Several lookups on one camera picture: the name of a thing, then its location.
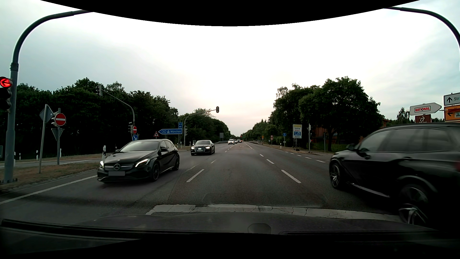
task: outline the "red sign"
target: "red sign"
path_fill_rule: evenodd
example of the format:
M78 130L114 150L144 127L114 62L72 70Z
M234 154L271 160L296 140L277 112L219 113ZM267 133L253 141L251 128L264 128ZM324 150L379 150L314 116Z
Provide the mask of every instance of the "red sign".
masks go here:
M62 113L58 113L58 114L56 114L56 117L55 117L54 120L56 121L56 124L57 124L58 126L64 126L65 121L66 121L65 115L62 114Z

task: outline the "asphalt road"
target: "asphalt road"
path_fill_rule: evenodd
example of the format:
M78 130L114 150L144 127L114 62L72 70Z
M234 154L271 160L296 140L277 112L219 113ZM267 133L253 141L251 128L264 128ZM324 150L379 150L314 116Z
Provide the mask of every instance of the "asphalt road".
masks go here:
M395 214L384 198L331 187L329 157L254 143L218 144L213 155L180 152L178 171L156 182L103 184L96 172L0 195L0 218L59 224L146 214L161 204L252 204Z

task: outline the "car wheel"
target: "car wheel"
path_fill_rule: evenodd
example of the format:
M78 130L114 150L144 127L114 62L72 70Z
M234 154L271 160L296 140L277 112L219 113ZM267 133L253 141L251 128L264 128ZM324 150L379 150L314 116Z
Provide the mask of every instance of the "car wheel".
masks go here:
M149 180L151 182L155 182L156 180L158 180L159 176L160 176L160 168L159 168L158 164L155 164L153 166L152 171L150 172Z
M172 170L173 171L179 170L179 164L180 164L179 157L177 157L176 158L176 164L174 164L174 167L172 168Z
M432 198L431 193L421 185L405 185L398 195L399 217L407 224L430 226Z
M337 162L332 162L329 167L329 178L335 189L342 189L345 186L342 167Z

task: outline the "sky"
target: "sky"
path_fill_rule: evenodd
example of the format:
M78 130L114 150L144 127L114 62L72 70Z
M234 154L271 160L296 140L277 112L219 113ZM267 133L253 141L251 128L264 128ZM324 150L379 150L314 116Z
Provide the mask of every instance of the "sky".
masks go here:
M0 75L6 77L16 41L30 24L76 10L40 0L2 1L0 7ZM401 7L436 12L460 29L458 0ZM361 81L381 103L380 113L395 119L401 107L442 105L444 95L460 92L459 45L437 18L388 9L245 27L86 13L47 21L29 34L18 82L53 91L85 77L104 85L118 81L128 92L164 95L179 114L219 106L215 117L238 135L270 116L278 88L345 76ZM443 118L443 112L432 117Z

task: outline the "car hood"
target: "car hood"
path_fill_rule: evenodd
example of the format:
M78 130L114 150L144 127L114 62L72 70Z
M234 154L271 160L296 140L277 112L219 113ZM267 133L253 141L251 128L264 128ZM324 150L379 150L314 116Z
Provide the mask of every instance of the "car hood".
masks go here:
M156 153L158 153L158 150L119 152L106 157L104 159L104 163L135 162L139 159L150 157Z

